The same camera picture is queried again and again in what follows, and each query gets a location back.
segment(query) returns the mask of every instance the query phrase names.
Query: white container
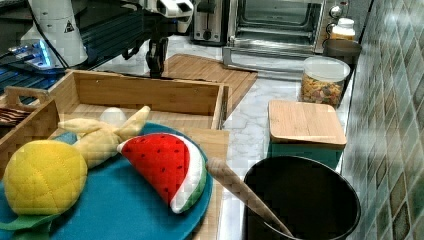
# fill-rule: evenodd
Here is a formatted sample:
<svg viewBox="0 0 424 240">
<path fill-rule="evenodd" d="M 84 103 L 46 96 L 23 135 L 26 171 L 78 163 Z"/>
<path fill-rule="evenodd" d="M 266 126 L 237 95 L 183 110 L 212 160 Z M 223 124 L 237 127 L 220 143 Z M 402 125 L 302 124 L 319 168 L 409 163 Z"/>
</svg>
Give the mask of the white container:
<svg viewBox="0 0 424 240">
<path fill-rule="evenodd" d="M 355 30 L 353 25 L 355 22 L 349 18 L 340 18 L 337 26 L 334 26 L 330 39 L 346 39 L 353 41 L 355 39 Z"/>
<path fill-rule="evenodd" d="M 337 107 L 349 72 L 350 67 L 340 60 L 329 57 L 307 58 L 304 61 L 299 101 Z"/>
</svg>

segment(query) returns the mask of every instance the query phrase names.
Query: wooden lid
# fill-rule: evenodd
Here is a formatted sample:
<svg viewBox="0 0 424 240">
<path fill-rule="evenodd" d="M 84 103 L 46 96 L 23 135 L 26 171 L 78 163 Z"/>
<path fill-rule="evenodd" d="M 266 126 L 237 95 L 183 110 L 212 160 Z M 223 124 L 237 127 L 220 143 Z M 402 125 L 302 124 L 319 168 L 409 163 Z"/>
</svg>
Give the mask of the wooden lid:
<svg viewBox="0 0 424 240">
<path fill-rule="evenodd" d="M 326 104 L 269 102 L 269 128 L 274 143 L 313 144 L 343 149 L 346 137 L 335 109 Z"/>
</svg>

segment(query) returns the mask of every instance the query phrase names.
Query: blue plate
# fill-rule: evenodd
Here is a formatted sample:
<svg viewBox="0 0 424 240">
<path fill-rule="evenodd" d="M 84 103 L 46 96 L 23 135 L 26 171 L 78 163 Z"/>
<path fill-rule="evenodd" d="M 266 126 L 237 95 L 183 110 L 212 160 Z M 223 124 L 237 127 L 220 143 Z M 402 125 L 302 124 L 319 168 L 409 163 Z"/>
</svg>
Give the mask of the blue plate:
<svg viewBox="0 0 424 240">
<path fill-rule="evenodd" d="M 140 135 L 158 132 L 176 134 L 190 140 L 174 129 L 154 123 L 147 123 Z M 72 133 L 65 133 L 57 140 L 73 143 L 76 137 Z M 207 161 L 205 153 L 202 150 L 201 153 Z M 50 236 L 51 239 L 60 240 L 185 239 L 205 215 L 212 186 L 212 177 L 208 174 L 198 202 L 177 215 L 129 161 L 118 154 L 88 172 L 79 200 L 53 221 Z M 1 183 L 0 222 L 10 222 L 15 218 Z M 11 235 L 11 232 L 0 230 L 0 239 L 9 239 Z"/>
</svg>

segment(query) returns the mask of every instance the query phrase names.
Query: plush watermelon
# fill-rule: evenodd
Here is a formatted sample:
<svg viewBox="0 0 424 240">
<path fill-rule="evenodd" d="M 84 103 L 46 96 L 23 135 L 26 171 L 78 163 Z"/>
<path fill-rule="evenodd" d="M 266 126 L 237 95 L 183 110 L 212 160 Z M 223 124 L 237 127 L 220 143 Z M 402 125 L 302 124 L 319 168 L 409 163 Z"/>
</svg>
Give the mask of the plush watermelon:
<svg viewBox="0 0 424 240">
<path fill-rule="evenodd" d="M 135 169 L 175 213 L 193 206 L 206 183 L 205 160 L 184 137 L 169 133 L 138 136 L 118 146 Z"/>
</svg>

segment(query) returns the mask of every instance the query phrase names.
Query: wooden handle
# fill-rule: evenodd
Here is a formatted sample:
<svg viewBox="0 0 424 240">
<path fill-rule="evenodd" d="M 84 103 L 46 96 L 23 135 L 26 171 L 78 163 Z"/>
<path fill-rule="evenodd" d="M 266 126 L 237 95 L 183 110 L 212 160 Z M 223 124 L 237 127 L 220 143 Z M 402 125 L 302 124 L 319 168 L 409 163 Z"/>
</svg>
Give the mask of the wooden handle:
<svg viewBox="0 0 424 240">
<path fill-rule="evenodd" d="M 247 186 L 228 165 L 219 159 L 211 158 L 206 163 L 208 172 L 226 189 L 238 197 L 248 208 L 268 223 L 275 223 L 280 231 L 293 237 L 287 227 L 275 216 L 264 202 Z"/>
<path fill-rule="evenodd" d="M 25 105 L 21 102 L 19 97 L 35 97 L 39 100 L 40 104 L 50 100 L 48 91 L 41 89 L 8 86 L 4 89 L 4 92 L 6 93 L 7 105 L 9 107 L 29 112 L 37 109 L 37 106 Z"/>
</svg>

